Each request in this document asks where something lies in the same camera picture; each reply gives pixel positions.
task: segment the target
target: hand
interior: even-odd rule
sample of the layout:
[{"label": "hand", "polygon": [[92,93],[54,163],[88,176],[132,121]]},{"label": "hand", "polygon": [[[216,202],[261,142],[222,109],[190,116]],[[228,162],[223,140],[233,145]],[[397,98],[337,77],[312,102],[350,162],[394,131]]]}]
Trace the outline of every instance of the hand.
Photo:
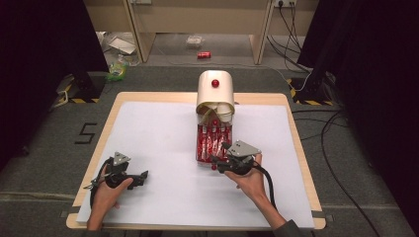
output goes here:
[{"label": "hand", "polygon": [[[102,176],[105,175],[106,167],[102,170]],[[124,190],[132,183],[133,179],[128,178],[124,180],[116,188],[110,188],[103,178],[100,180],[100,185],[96,191],[95,199],[93,200],[92,211],[89,220],[87,221],[88,230],[99,230],[102,227],[102,221],[108,211],[112,208],[120,208],[117,203],[118,197]]]},{"label": "hand", "polygon": [[[262,165],[262,154],[256,154],[255,160]],[[243,176],[231,171],[225,171],[224,174],[237,184],[237,189],[241,189],[254,202],[260,198],[266,198],[262,172],[251,169]]]}]

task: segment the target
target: black curtain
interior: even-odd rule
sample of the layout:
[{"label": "black curtain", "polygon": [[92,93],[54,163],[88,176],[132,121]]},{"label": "black curtain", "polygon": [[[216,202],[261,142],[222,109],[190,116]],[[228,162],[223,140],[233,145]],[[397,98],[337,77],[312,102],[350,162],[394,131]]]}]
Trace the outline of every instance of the black curtain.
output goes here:
[{"label": "black curtain", "polygon": [[108,71],[82,0],[0,0],[0,169],[28,145],[68,74]]},{"label": "black curtain", "polygon": [[351,24],[336,25],[345,4],[319,1],[298,62],[334,73],[360,143],[419,235],[419,1],[352,2]]}]

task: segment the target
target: red can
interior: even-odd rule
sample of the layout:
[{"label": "red can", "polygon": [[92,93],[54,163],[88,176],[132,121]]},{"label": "red can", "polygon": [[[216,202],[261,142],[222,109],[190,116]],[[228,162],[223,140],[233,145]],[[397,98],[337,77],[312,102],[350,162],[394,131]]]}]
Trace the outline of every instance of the red can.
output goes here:
[{"label": "red can", "polygon": [[204,51],[198,53],[198,59],[210,58],[210,51]]}]

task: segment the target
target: gray carpet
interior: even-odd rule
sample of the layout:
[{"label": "gray carpet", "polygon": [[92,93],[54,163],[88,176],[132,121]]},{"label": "gray carpet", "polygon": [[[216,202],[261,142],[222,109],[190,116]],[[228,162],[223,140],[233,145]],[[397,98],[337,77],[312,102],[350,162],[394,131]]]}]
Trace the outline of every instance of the gray carpet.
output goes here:
[{"label": "gray carpet", "polygon": [[[0,174],[0,233],[2,236],[80,236],[65,226],[65,211],[72,205],[89,160],[116,95],[122,91],[196,92],[198,78],[208,67],[147,67],[128,69],[126,78],[108,83],[97,104],[67,104],[51,111],[37,129],[30,154],[12,159]],[[234,92],[284,93],[293,111],[337,110],[338,106],[302,106],[292,102],[289,88],[272,69],[223,68],[233,78]],[[297,73],[284,71],[286,78]],[[374,236],[372,228],[334,180],[323,157],[320,132],[333,114],[294,114],[327,227],[306,236]],[[90,144],[80,136],[95,133]],[[414,236],[381,177],[348,127],[345,114],[334,121],[324,136],[328,161],[336,177],[361,206],[381,236]],[[40,197],[28,196],[40,193]],[[139,231],[114,231],[113,236],[138,236]]]}]

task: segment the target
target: sleeve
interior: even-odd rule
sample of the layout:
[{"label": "sleeve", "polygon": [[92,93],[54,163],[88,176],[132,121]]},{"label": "sleeve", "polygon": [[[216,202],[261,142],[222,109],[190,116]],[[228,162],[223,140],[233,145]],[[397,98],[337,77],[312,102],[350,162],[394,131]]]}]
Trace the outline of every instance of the sleeve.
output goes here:
[{"label": "sleeve", "polygon": [[302,233],[299,231],[293,220],[288,221],[280,228],[274,230],[275,237],[300,237]]},{"label": "sleeve", "polygon": [[111,237],[111,234],[104,231],[84,231],[82,237]]}]

